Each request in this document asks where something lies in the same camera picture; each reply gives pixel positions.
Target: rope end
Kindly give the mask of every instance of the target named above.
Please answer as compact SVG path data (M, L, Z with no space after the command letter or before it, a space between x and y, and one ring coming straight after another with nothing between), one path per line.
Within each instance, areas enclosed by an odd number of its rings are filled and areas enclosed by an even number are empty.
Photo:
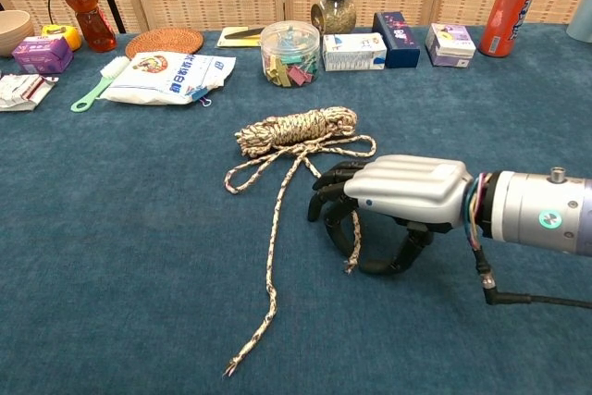
M357 262L345 261L345 263L347 265L346 265L344 271L345 271L345 273L350 275L352 273L353 269L357 266Z
M232 374L234 373L234 371L237 369L237 364L236 363L232 363L230 362L228 364L228 367L226 368L226 370L224 371L224 375L223 376L227 376L227 377L231 377Z

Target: clear plastic box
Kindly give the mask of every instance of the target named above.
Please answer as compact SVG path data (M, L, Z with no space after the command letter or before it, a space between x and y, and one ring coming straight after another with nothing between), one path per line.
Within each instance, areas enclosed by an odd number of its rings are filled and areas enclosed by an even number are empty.
M286 20L261 32L263 72L280 87L302 87L316 79L320 34L311 24Z

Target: coiled rope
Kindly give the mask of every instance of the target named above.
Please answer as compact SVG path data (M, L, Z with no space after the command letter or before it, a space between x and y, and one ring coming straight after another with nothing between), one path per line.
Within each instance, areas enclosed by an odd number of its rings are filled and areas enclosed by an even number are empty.
M355 135L356 114L348 108L334 106L325 109L311 110L298 115L284 117L268 117L263 122L252 124L240 132L235 133L237 142L240 145L242 155L253 158L237 167L232 168L224 178L226 189L233 194L240 193L251 187L276 159L285 154L296 156L286 177L282 180L277 193L276 206L274 207L271 235L269 238L269 250L267 252L267 266L265 273L265 288L269 294L269 310L264 317L261 326L255 330L253 336L242 347L240 352L228 363L224 375L231 376L239 363L257 344L263 336L273 317L278 310L277 292L272 280L272 267L274 249L276 246L276 235L278 232L279 211L286 188L294 172L301 163L317 178L321 176L315 166L308 159L309 154L334 153L353 157L371 157L376 152L376 141L370 136ZM335 145L350 142L369 142L370 149L367 152L355 152L345 150ZM230 184L232 176L247 167L259 166L257 170L241 185L234 187ZM351 214L353 219L354 249L348 260L346 270L351 271L357 264L361 247L360 221L356 212Z

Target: honey bottle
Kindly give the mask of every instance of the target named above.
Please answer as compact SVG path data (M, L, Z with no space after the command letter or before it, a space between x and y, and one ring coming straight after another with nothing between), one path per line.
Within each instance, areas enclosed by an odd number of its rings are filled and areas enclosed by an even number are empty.
M66 0L76 12L76 20L86 43L96 52L104 53L117 46L113 28L99 8L99 0Z

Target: white box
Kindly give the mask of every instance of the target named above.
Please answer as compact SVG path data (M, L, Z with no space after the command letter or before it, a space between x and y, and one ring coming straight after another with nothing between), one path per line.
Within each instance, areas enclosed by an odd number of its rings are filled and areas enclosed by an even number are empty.
M432 65L467 68L475 53L475 44L463 25L432 23L425 38Z
M379 32L323 36L325 71L383 69L387 47Z

